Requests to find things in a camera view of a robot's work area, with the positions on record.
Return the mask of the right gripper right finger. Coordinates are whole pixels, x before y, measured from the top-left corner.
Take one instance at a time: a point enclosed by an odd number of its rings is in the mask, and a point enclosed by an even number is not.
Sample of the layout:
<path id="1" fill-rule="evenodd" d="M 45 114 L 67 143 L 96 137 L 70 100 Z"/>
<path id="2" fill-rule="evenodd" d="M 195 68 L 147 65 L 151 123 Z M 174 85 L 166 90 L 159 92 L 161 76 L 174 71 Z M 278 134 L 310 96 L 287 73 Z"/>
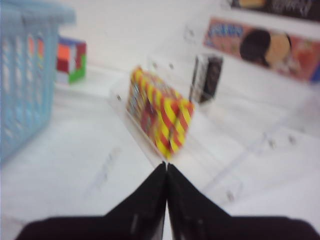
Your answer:
<path id="1" fill-rule="evenodd" d="M 284 216 L 232 216 L 167 165 L 167 204 L 175 240 L 318 240 L 306 221 Z"/>

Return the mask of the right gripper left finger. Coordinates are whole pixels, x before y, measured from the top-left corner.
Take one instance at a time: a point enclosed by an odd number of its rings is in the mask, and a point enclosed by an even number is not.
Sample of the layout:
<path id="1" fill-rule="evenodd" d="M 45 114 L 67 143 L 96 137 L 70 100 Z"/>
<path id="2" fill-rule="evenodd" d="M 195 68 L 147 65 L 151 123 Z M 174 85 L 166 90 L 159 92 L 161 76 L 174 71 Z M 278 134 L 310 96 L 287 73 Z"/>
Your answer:
<path id="1" fill-rule="evenodd" d="M 105 215 L 60 216 L 27 224 L 18 240 L 160 240 L 166 211 L 166 165 Z"/>

